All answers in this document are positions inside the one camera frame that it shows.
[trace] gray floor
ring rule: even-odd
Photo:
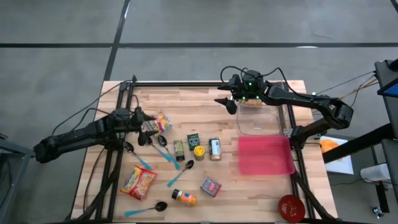
[[[0,43],[112,42],[123,0],[3,0]],[[135,0],[121,42],[394,42],[395,12],[389,0],[349,3],[315,0]],[[268,72],[281,67],[288,79],[305,80],[320,91],[394,59],[395,48],[337,49],[119,49],[111,80],[217,80],[226,65]],[[32,147],[67,116],[100,92],[110,49],[0,49],[0,133]],[[271,79],[278,80],[275,74]],[[341,96],[367,77],[335,88]],[[377,85],[359,93],[350,128],[333,134],[359,136],[388,122]],[[345,99],[352,102],[353,97]],[[87,117],[90,122],[93,115]],[[70,129],[76,119],[59,131]],[[60,222],[69,213],[84,151],[48,164],[32,161],[11,223]],[[353,156],[355,176],[330,174],[331,184],[351,182],[373,164],[369,151]],[[374,186],[357,182],[332,187],[339,217],[356,222],[393,223],[392,211],[377,220]]]

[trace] blue screen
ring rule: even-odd
[[[398,96],[398,83],[396,83],[392,87],[386,89],[384,92],[388,93],[388,94],[391,94],[391,95],[397,95]]]

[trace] pink tray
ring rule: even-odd
[[[285,136],[239,137],[238,160],[243,175],[283,175],[295,170]]]

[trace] blue spoon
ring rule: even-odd
[[[139,157],[135,152],[134,152],[134,146],[132,146],[131,143],[129,142],[125,142],[126,145],[124,146],[128,152],[133,153],[137,159],[142,163],[142,165],[144,166],[145,169],[147,170],[152,170],[152,167],[150,165],[148,165],[143,159],[141,159],[141,157]]]
[[[184,171],[186,171],[187,169],[191,169],[192,167],[193,167],[193,160],[190,160],[190,161],[188,161],[188,162],[185,164],[184,170],[182,170],[181,173],[180,173],[179,175],[177,175],[176,177],[174,177],[174,179],[172,179],[172,180],[167,184],[167,187],[171,187],[171,186],[174,184],[174,182],[177,181],[177,179],[182,175],[182,173],[183,173]]]
[[[174,159],[173,155],[170,153],[169,149],[167,149],[167,140],[166,140],[166,138],[163,137],[163,136],[159,136],[159,137],[157,137],[157,142],[161,146],[166,148],[167,154],[169,155],[169,157],[172,159],[172,161],[174,163],[175,169],[179,170],[180,169],[180,164],[178,164],[178,162]]]
[[[151,138],[148,138],[147,140],[147,144],[150,144],[151,146],[153,146],[165,159],[167,159],[168,162],[171,162],[172,158],[170,158],[168,155],[166,155],[164,152],[162,152],[160,149],[158,149],[154,143],[152,142]]]
[[[164,210],[166,210],[166,208],[167,208],[167,203],[166,202],[157,202],[155,207],[142,209],[142,210],[124,212],[124,216],[125,217],[129,217],[130,215],[135,215],[137,213],[141,213],[141,212],[148,211],[148,210],[151,210],[151,209],[155,209],[158,212],[163,212]]]

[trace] butcher block tabletop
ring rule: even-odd
[[[104,82],[102,93],[120,82]],[[302,80],[289,81],[290,86],[301,93],[306,93]],[[147,114],[163,111],[172,123],[172,128],[163,136],[168,141],[168,148],[174,155],[175,140],[182,140],[185,161],[179,162],[180,170],[176,170],[172,162],[167,162],[152,146],[138,146],[137,134],[129,133],[126,141],[134,146],[134,152],[146,161],[152,170],[157,173],[149,187],[146,197],[141,202],[122,189],[134,166],[142,167],[139,160],[129,152],[124,152],[121,173],[119,176],[118,194],[114,207],[113,222],[282,222],[278,212],[279,199],[292,194],[289,175],[241,175],[238,167],[238,137],[245,134],[282,134],[278,110],[276,107],[262,105],[253,110],[240,105],[238,114],[230,115],[226,108],[216,102],[215,98],[230,97],[228,91],[217,90],[216,87],[134,87],[134,94],[139,104]],[[112,112],[116,107],[118,88],[105,94],[98,103],[98,109]],[[133,99],[131,110],[137,103]],[[293,106],[297,125],[307,125],[313,121],[311,110]],[[104,116],[97,112],[96,119]],[[289,127],[289,117],[284,107],[286,126]],[[206,154],[202,161],[196,161],[187,143],[188,134],[199,134],[201,145]],[[211,161],[208,153],[209,138],[218,137],[221,144],[222,160]],[[156,138],[154,144],[160,147]],[[73,204],[72,218],[83,212],[83,198],[88,179],[95,160],[103,147],[89,147],[83,164],[83,170]],[[323,163],[322,153],[317,144],[306,144],[303,157],[307,170],[311,191],[315,194],[326,210],[337,217],[335,203]],[[88,189],[86,206],[94,199],[101,185],[106,153],[102,153],[96,166],[93,178]],[[171,188],[167,183],[172,180],[184,167],[184,164],[193,159],[195,165],[186,170]],[[218,195],[213,198],[202,191],[201,186],[208,176],[222,187]],[[195,207],[188,207],[172,199],[174,189],[183,190],[197,196]],[[104,200],[103,216],[108,211],[110,190]],[[300,197],[304,204],[303,192]],[[144,213],[125,217],[124,212],[153,207],[157,202],[165,201],[168,207],[163,212],[149,210]]]

